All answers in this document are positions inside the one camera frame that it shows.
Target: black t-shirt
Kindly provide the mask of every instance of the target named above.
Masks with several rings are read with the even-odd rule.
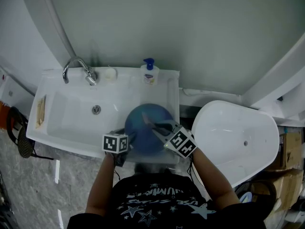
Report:
[[[216,211],[188,177],[145,174],[122,179],[112,190],[107,216],[79,214],[73,228],[265,228],[255,203]]]

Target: blue bowl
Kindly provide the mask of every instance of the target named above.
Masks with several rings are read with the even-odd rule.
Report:
[[[135,151],[144,155],[153,155],[162,151],[163,143],[153,133],[152,128],[145,124],[142,113],[145,113],[153,123],[173,120],[171,114],[157,104],[142,104],[130,112],[125,122],[125,133],[136,134],[131,143]]]

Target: cardboard box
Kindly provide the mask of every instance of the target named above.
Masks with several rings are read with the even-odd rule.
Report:
[[[264,172],[260,175],[260,179],[271,181],[276,189],[276,197],[281,199],[281,206],[277,211],[289,209],[299,197],[302,180],[303,170],[289,169],[278,172]],[[255,193],[269,194],[263,187],[256,187]]]
[[[301,162],[301,133],[286,133],[280,135],[279,152],[274,162],[266,170],[285,170]]]
[[[291,223],[288,222],[283,229],[299,229],[301,227],[302,223]]]

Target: orange object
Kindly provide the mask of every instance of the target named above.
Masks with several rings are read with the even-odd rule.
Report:
[[[0,101],[0,128],[6,130],[6,117],[8,116],[8,112],[10,107],[4,105],[3,102]]]

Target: white bathtub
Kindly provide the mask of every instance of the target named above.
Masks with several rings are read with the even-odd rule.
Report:
[[[271,116],[224,101],[206,104],[195,118],[192,133],[232,187],[271,164],[279,148],[278,128]]]

